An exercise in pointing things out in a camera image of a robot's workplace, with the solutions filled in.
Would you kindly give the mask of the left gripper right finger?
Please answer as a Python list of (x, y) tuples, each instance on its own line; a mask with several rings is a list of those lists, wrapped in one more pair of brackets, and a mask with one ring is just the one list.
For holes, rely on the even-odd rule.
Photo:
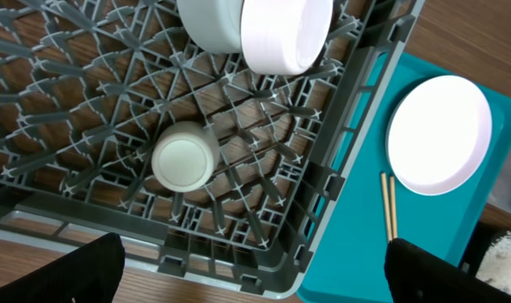
[(395, 302), (511, 303), (511, 295), (402, 238), (388, 243), (384, 272)]

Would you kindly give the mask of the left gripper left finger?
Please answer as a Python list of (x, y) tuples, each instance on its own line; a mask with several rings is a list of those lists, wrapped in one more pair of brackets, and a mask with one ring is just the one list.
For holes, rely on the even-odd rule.
[(120, 236), (108, 233), (0, 287), (0, 302), (111, 302), (124, 267)]

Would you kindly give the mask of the pale green cup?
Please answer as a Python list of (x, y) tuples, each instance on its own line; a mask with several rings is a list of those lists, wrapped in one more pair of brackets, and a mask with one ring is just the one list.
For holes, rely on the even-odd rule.
[(152, 172), (166, 189), (187, 193), (201, 188), (219, 163), (219, 142), (194, 121), (169, 126), (157, 139)]

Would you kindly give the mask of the pink bowl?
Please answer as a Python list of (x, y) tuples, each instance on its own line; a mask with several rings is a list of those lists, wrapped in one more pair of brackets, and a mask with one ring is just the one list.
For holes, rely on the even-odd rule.
[(333, 0), (245, 0), (243, 57), (258, 74), (294, 76), (317, 59), (333, 16)]

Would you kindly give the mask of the grey bowl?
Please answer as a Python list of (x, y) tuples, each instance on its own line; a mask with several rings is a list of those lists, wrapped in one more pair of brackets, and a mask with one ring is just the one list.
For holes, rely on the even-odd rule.
[(242, 50), (243, 0), (178, 0), (177, 6), (191, 40), (204, 51), (232, 54)]

